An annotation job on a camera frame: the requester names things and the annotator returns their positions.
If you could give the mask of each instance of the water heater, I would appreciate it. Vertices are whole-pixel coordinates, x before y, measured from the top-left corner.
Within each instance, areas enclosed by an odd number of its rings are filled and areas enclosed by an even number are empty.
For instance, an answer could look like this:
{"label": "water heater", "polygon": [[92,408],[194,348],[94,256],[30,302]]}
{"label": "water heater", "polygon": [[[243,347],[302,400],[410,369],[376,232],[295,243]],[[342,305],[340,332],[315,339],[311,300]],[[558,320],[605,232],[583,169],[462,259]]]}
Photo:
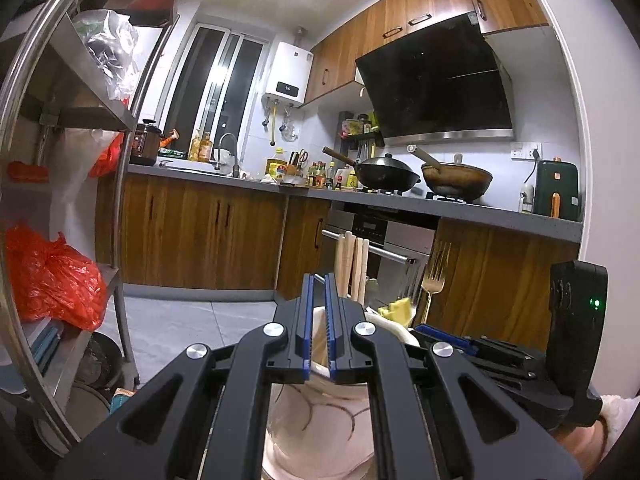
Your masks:
{"label": "water heater", "polygon": [[279,43],[264,94],[283,104],[304,104],[313,60],[311,52],[289,43]]}

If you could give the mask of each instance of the lower cabinet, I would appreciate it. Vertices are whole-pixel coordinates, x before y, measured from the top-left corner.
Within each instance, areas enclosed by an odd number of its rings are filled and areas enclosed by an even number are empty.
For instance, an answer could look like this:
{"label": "lower cabinet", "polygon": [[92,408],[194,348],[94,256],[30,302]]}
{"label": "lower cabinet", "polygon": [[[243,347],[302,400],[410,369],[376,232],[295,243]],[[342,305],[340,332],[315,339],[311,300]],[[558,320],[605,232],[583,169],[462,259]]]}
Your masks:
{"label": "lower cabinet", "polygon": [[[98,184],[96,257],[108,261],[114,179]],[[273,290],[286,198],[178,178],[127,175],[122,216],[126,283]]]}
{"label": "lower cabinet", "polygon": [[284,300],[298,297],[304,274],[318,270],[322,229],[330,207],[329,200],[301,196],[289,199],[276,287]]}
{"label": "lower cabinet", "polygon": [[545,351],[550,267],[575,260],[579,245],[447,219],[440,219],[436,240],[450,242],[451,251],[427,323],[455,336],[485,335]]}

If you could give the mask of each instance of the gold fork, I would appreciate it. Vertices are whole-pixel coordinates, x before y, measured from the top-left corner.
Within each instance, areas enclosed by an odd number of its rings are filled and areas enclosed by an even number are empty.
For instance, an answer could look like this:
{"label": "gold fork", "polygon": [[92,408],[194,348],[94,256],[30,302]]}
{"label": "gold fork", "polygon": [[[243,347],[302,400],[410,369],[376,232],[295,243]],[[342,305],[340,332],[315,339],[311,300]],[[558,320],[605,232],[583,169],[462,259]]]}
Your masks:
{"label": "gold fork", "polygon": [[420,318],[420,324],[427,323],[427,317],[429,316],[429,309],[431,308],[431,298],[434,294],[442,292],[444,288],[445,273],[447,270],[447,264],[449,263],[449,252],[451,250],[451,243],[437,241],[433,245],[431,256],[429,256],[429,262],[427,264],[427,270],[424,273],[422,279],[422,290],[427,295],[427,305],[424,308],[422,316]]}

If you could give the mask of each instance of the faucet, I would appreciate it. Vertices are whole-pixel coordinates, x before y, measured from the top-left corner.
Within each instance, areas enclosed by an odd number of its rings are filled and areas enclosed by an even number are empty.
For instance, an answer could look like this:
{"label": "faucet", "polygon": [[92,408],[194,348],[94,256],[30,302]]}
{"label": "faucet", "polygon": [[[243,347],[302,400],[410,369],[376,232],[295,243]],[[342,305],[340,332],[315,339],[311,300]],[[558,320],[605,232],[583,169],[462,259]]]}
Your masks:
{"label": "faucet", "polygon": [[232,134],[231,132],[227,132],[226,134],[224,134],[222,137],[220,137],[220,140],[218,141],[218,160],[216,160],[216,171],[220,170],[220,149],[222,148],[222,141],[226,136],[231,136],[231,138],[234,140],[235,142],[235,147],[234,147],[234,168],[233,168],[233,173],[231,174],[231,176],[233,178],[239,178],[240,177],[240,166],[238,166],[238,139],[236,139],[236,136],[234,134]]}

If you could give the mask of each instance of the oven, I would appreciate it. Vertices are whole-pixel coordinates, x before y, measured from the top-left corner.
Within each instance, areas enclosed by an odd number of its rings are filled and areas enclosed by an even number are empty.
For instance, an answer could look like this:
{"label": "oven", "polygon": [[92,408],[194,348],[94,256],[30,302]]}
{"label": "oven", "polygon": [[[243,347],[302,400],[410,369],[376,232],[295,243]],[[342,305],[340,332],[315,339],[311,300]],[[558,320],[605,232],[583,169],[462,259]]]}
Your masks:
{"label": "oven", "polygon": [[[434,230],[390,221],[367,212],[352,213],[332,208],[322,231],[324,240],[317,275],[333,272],[336,238],[347,231],[369,239],[365,306],[377,309],[419,288],[417,282],[421,281],[431,254]],[[322,287],[318,286],[316,290],[316,304],[324,304],[321,303],[324,301]]]}

